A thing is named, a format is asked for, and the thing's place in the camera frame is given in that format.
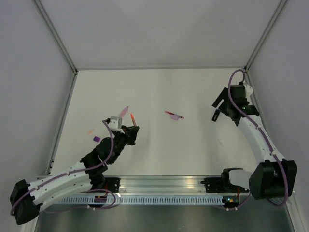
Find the orange highlighter pen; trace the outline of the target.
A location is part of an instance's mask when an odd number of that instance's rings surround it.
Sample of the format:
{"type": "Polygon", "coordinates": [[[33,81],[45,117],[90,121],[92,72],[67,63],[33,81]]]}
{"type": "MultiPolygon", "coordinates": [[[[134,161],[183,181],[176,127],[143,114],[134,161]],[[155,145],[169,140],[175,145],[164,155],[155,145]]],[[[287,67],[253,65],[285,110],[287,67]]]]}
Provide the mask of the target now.
{"type": "Polygon", "coordinates": [[[133,114],[130,114],[130,116],[131,116],[131,120],[132,120],[133,126],[137,127],[137,123],[136,123],[136,120],[135,120],[133,114]]]}

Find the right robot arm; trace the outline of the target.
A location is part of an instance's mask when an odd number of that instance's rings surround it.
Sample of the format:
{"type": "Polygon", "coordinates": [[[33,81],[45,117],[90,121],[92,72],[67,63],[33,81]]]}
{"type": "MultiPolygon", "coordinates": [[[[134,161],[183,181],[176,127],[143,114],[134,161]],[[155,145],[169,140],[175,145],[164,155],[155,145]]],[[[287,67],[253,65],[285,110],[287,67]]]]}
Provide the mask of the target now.
{"type": "Polygon", "coordinates": [[[216,109],[212,120],[216,121],[219,114],[229,117],[247,139],[257,162],[253,172],[242,168],[224,169],[220,186],[226,192],[242,187],[256,200],[286,200],[293,192],[297,165],[278,151],[266,133],[258,110],[247,100],[252,92],[252,87],[243,83],[231,85],[223,88],[212,104],[216,109]]]}

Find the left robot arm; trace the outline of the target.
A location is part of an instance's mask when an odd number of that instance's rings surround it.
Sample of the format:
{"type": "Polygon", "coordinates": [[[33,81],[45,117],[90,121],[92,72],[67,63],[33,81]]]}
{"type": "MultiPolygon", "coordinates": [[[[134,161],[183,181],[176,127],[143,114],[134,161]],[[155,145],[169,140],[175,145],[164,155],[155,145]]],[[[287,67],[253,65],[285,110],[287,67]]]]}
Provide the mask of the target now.
{"type": "Polygon", "coordinates": [[[79,162],[47,178],[28,183],[18,181],[10,195],[10,215],[17,225],[35,219],[41,211],[56,202],[82,192],[107,192],[105,177],[108,165],[115,163],[126,145],[134,146],[138,126],[121,126],[121,132],[108,129],[109,136],[79,162]]]}

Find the dark purple pen cap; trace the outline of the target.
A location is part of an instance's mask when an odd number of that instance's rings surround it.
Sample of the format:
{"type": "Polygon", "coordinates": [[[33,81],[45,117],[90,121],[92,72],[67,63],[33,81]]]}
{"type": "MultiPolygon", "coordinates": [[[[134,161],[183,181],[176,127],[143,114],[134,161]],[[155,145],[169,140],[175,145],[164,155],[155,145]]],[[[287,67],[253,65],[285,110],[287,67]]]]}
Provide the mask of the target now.
{"type": "Polygon", "coordinates": [[[101,139],[97,136],[94,136],[93,141],[99,143],[101,141],[101,139]]]}

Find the pink highlighter pen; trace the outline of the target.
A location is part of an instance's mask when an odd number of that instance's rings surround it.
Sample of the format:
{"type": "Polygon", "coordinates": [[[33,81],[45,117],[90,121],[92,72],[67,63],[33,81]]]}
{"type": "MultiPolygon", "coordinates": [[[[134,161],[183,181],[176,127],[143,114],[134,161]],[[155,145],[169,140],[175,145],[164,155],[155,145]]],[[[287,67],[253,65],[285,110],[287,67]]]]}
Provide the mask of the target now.
{"type": "Polygon", "coordinates": [[[125,108],[120,112],[120,114],[118,115],[118,117],[123,118],[123,117],[126,115],[127,112],[128,112],[128,106],[125,107],[125,108]]]}

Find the light purple pen cap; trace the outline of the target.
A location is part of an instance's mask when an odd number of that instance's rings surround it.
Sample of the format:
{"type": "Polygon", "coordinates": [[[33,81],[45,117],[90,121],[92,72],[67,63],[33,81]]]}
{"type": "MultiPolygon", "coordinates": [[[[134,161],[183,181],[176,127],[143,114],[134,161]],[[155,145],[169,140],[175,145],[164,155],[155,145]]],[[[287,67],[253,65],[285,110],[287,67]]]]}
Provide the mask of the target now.
{"type": "Polygon", "coordinates": [[[170,115],[170,118],[173,119],[173,120],[178,120],[178,119],[180,119],[182,117],[179,116],[179,115],[170,115]]]}

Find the red pen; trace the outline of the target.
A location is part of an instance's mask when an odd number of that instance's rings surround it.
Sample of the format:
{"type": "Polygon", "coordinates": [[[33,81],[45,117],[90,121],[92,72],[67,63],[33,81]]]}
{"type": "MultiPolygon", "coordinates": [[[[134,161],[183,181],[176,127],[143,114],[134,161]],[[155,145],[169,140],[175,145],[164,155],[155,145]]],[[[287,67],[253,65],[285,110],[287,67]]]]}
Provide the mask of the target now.
{"type": "Polygon", "coordinates": [[[168,114],[168,115],[176,115],[175,113],[172,113],[172,112],[169,112],[169,111],[165,111],[165,113],[168,114]]]}

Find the black purple-tipped marker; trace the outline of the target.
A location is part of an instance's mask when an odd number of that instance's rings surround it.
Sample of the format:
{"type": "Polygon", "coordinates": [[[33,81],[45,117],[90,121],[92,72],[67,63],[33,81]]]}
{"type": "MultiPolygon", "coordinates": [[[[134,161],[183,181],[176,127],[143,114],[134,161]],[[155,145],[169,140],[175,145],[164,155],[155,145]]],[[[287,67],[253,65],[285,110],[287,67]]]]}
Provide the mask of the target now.
{"type": "Polygon", "coordinates": [[[216,109],[212,116],[212,121],[216,122],[219,115],[220,115],[220,110],[216,109]]]}

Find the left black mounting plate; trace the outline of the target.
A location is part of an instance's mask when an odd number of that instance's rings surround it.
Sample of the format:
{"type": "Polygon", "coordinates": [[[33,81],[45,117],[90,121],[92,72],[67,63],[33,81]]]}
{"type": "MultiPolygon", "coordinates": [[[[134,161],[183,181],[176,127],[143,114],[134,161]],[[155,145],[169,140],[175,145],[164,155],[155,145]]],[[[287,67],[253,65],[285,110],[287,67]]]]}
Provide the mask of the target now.
{"type": "Polygon", "coordinates": [[[121,179],[117,177],[106,177],[103,188],[113,193],[118,193],[120,188],[120,181],[121,179]]]}

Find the black mounting plate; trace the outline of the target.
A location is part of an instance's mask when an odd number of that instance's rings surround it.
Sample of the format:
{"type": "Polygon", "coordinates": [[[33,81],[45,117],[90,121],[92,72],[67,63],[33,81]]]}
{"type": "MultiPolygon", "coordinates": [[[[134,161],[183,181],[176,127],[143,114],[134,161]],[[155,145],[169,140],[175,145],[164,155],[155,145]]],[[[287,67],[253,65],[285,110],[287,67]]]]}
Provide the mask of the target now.
{"type": "Polygon", "coordinates": [[[227,193],[228,191],[224,187],[223,181],[220,177],[206,177],[200,181],[205,187],[207,193],[227,193]]]}
{"type": "Polygon", "coordinates": [[[103,188],[113,193],[118,193],[120,188],[120,181],[121,179],[117,177],[106,177],[103,188]]]}

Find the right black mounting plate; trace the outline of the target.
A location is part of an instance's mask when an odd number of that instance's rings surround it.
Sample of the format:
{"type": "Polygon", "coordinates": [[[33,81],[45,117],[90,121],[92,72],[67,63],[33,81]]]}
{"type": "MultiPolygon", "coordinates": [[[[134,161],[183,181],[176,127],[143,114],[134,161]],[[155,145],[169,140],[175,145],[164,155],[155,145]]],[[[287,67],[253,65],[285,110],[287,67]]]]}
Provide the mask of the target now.
{"type": "Polygon", "coordinates": [[[205,187],[207,193],[227,193],[228,191],[224,187],[223,181],[220,177],[206,177],[200,181],[205,187]]]}

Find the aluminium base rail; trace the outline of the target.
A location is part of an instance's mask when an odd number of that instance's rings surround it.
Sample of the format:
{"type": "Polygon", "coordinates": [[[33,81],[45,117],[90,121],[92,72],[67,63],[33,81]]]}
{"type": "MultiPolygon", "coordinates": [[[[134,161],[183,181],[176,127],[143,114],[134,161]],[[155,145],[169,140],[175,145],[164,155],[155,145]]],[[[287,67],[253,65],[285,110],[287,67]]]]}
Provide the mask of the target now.
{"type": "MultiPolygon", "coordinates": [[[[211,194],[207,193],[205,187],[200,184],[206,177],[220,177],[216,175],[210,176],[106,176],[120,178],[119,193],[136,194],[136,195],[198,195],[211,194]]],[[[247,188],[236,186],[225,186],[227,193],[223,195],[245,195],[249,193],[247,188]]]]}

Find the right aluminium frame post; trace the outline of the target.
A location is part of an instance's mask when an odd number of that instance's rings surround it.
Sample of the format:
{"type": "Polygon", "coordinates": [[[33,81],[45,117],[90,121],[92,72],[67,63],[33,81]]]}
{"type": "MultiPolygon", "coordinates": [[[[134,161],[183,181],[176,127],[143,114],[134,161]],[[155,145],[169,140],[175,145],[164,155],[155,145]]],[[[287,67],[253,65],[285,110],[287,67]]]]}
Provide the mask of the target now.
{"type": "Polygon", "coordinates": [[[249,56],[245,66],[244,70],[247,72],[252,64],[254,63],[255,58],[257,57],[259,51],[261,50],[263,44],[265,43],[268,35],[270,34],[271,30],[273,29],[275,23],[278,21],[280,15],[282,14],[285,6],[287,5],[289,1],[288,0],[280,0],[278,5],[276,6],[271,18],[269,19],[265,29],[263,30],[257,44],[255,45],[251,55],[249,56]]]}

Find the aluminium frame post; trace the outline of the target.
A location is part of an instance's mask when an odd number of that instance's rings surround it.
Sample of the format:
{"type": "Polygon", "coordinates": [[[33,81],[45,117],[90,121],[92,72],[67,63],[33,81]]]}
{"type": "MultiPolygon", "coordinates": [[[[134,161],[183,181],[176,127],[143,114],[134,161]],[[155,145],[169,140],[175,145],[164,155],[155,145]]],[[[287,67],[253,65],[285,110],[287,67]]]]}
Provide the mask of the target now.
{"type": "Polygon", "coordinates": [[[270,34],[271,30],[273,29],[275,23],[278,21],[280,15],[282,14],[285,6],[287,5],[289,1],[288,0],[280,0],[278,5],[276,6],[271,18],[269,19],[265,29],[263,30],[257,44],[255,45],[251,55],[249,56],[245,66],[244,70],[247,72],[252,64],[254,63],[255,58],[257,57],[259,51],[261,50],[263,44],[265,43],[268,35],[270,34]]]}
{"type": "Polygon", "coordinates": [[[45,23],[47,29],[49,30],[53,40],[55,41],[58,49],[60,50],[64,60],[67,62],[68,66],[72,70],[74,74],[78,72],[78,69],[76,68],[72,58],[70,57],[65,45],[63,44],[59,33],[57,32],[46,8],[44,7],[43,3],[41,0],[32,0],[34,6],[36,7],[39,15],[41,16],[43,22],[45,23]]]}

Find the left aluminium frame post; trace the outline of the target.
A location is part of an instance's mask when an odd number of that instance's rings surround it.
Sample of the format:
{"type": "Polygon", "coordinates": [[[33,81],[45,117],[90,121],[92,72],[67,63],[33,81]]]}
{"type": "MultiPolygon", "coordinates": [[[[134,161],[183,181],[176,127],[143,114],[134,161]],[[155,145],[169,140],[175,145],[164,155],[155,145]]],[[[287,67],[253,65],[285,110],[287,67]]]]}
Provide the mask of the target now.
{"type": "Polygon", "coordinates": [[[74,74],[78,72],[78,69],[76,68],[72,58],[70,57],[65,45],[63,44],[59,33],[57,32],[46,8],[44,7],[43,3],[41,0],[32,0],[34,6],[36,7],[39,15],[41,16],[43,22],[45,23],[47,29],[49,30],[53,40],[55,41],[58,49],[60,50],[64,60],[67,62],[68,66],[72,70],[74,74]]]}

